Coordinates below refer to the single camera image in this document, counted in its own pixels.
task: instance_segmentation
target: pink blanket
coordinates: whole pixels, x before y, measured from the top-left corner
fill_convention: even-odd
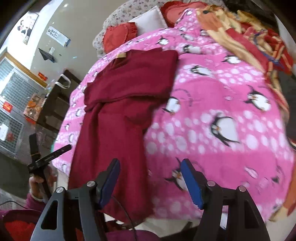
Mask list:
[[[174,28],[141,35],[93,65],[71,94],[54,147],[70,143],[73,149],[55,159],[54,166],[70,172],[86,83],[118,53],[156,47],[176,49],[180,56],[171,98],[154,113],[145,136],[155,217],[201,217],[180,173],[180,161],[189,158],[222,187],[244,185],[268,219],[283,203],[293,165],[279,109],[263,74],[207,36],[194,9],[185,10]]]

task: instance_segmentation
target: red fabric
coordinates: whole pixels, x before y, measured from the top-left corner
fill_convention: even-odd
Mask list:
[[[113,158],[121,171],[113,195],[132,220],[152,214],[143,135],[152,112],[166,103],[172,90],[178,53],[161,48],[131,50],[101,71],[84,91],[86,105],[69,177],[69,188],[94,180]],[[128,222],[110,200],[104,213]]]
[[[168,25],[173,28],[176,21],[180,18],[183,11],[187,8],[204,8],[207,6],[204,2],[183,3],[180,1],[172,1],[165,3],[161,8],[161,13]]]
[[[137,26],[134,22],[122,23],[117,26],[109,26],[103,38],[103,46],[106,53],[110,53],[125,42],[137,37]]]
[[[13,221],[4,224],[14,241],[30,241],[35,224],[24,221]]]

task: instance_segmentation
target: red sweater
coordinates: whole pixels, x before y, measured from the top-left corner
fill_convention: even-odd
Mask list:
[[[151,125],[153,110],[170,96],[177,62],[174,50],[131,50],[88,83],[84,92],[86,114],[72,160],[69,188],[94,180],[113,158],[118,158],[121,171],[113,195],[132,220],[152,214],[143,135]],[[128,222],[113,200],[103,211]]]

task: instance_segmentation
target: clothing tag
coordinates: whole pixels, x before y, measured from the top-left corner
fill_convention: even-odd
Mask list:
[[[125,58],[126,57],[126,53],[119,53],[116,58]]]

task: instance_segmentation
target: floor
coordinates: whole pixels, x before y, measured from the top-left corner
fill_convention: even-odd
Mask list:
[[[66,174],[58,171],[57,186],[68,187],[68,177]],[[113,220],[112,217],[106,215],[106,220]],[[191,220],[194,226],[199,224],[198,220]],[[168,220],[147,218],[145,222],[138,225],[138,230],[149,230],[155,233],[158,237],[167,236],[179,232],[186,225],[187,220]],[[287,218],[277,222],[267,222],[267,231],[270,241],[284,241],[290,231],[296,224],[296,210]]]

